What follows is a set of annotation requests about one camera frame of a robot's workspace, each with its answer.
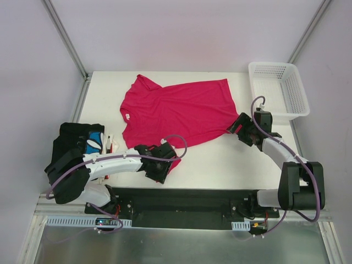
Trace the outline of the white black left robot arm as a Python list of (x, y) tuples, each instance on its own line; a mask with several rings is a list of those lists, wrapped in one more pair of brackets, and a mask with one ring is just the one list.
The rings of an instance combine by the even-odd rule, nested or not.
[(109, 154), (82, 154), (71, 149), (45, 169), (50, 184), (46, 199), (54, 199), (60, 205), (79, 199), (110, 214), (117, 202), (111, 188), (95, 183), (96, 179), (117, 173), (145, 172), (146, 177), (163, 184), (172, 164), (178, 160), (180, 157), (168, 142), (159, 146), (137, 145)]

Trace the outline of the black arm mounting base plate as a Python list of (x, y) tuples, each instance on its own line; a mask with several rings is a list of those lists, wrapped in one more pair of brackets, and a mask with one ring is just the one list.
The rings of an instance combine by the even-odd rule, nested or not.
[(255, 190), (113, 188), (112, 201), (102, 207), (133, 227), (229, 230), (234, 222), (278, 219), (260, 207)]

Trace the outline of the pink t shirt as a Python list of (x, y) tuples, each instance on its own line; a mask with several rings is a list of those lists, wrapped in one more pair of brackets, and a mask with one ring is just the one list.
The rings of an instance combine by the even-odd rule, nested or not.
[(120, 106), (127, 148), (169, 139), (178, 149), (216, 139), (239, 116), (227, 79), (162, 87), (138, 75)]

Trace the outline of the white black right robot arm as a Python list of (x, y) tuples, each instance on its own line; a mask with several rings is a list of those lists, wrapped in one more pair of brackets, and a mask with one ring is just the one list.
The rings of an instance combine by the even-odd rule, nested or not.
[(259, 190), (247, 203), (249, 214), (260, 217), (268, 207), (287, 211), (322, 210), (325, 206), (323, 166), (297, 155), (279, 133), (272, 131), (273, 117), (260, 109), (251, 118), (241, 113), (227, 131), (248, 146), (255, 145), (281, 169), (277, 189)]

